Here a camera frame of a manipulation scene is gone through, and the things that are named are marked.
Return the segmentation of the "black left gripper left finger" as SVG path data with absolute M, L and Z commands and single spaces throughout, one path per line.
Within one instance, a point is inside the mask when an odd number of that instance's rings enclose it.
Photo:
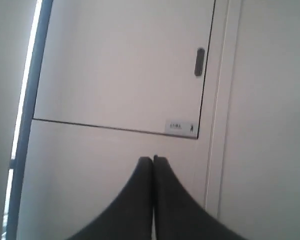
M 70 240 L 150 240 L 153 226 L 153 161 L 140 157 L 117 197 Z

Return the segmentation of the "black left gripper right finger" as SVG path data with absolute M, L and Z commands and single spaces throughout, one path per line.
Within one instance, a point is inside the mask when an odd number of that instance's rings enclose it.
M 156 239 L 244 239 L 209 215 L 193 199 L 163 156 L 153 157 L 153 193 Z

